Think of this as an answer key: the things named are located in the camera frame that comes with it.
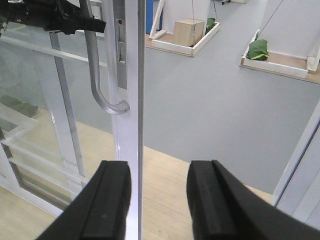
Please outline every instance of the wooden floor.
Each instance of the wooden floor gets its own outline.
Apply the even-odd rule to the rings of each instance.
[[[113,136],[77,124],[88,177],[101,160],[114,159]],[[143,239],[192,240],[186,180],[189,164],[144,147]],[[268,201],[270,194],[250,188]],[[0,240],[34,240],[55,218],[0,187]]]

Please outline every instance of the door handle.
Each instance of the door handle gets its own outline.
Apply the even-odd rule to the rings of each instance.
[[[92,9],[89,0],[79,0],[81,12],[86,17],[92,17]],[[90,84],[93,98],[98,105],[111,115],[121,115],[130,110],[130,106],[126,101],[118,104],[111,104],[106,100],[100,87],[100,66],[97,36],[94,31],[84,31],[86,49],[88,53]]]

